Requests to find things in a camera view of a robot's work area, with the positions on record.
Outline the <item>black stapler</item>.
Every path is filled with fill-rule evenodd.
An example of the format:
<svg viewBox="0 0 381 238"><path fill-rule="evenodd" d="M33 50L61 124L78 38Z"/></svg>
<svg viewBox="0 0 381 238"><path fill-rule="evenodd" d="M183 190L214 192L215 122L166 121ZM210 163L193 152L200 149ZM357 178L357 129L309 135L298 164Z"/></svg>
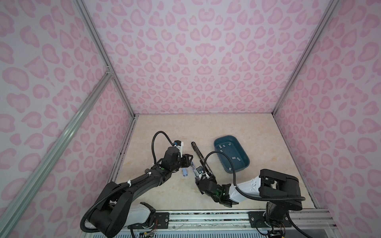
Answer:
<svg viewBox="0 0 381 238"><path fill-rule="evenodd" d="M198 172L199 178L201 178L201 174L204 173L206 178L208 178L208 179L215 179L215 176L214 176L213 172L211 171L210 167L208 166L208 164L203 165L204 161L205 161L205 158L202 155L202 153L200 152L200 150L197 147L196 143L195 142L191 142L191 146L192 146L193 150L195 151L196 155L199 158L200 166L196 169L197 172Z"/></svg>

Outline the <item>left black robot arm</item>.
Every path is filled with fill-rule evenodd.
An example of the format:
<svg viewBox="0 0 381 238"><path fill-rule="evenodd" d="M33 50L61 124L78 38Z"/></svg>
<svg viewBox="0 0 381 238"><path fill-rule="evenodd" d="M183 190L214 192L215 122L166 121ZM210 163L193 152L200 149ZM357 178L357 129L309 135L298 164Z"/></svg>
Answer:
<svg viewBox="0 0 381 238"><path fill-rule="evenodd" d="M102 233L115 237L125 226L132 203L147 191L163 185L172 174L191 166L193 155L182 154L179 148L168 147L165 155L137 178L123 183L108 183L80 220L85 233Z"/></svg>

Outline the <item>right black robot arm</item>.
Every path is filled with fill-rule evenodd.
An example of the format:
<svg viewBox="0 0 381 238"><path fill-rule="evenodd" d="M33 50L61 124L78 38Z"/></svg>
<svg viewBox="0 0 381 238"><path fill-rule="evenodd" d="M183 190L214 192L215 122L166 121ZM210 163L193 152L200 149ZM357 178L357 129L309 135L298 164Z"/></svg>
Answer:
<svg viewBox="0 0 381 238"><path fill-rule="evenodd" d="M265 201L265 212L254 221L269 228L285 227L289 211L301 211L306 200L296 177L269 169L262 169L259 176L247 182L223 185L217 183L214 175L197 173L195 184L201 194L228 208L244 200Z"/></svg>

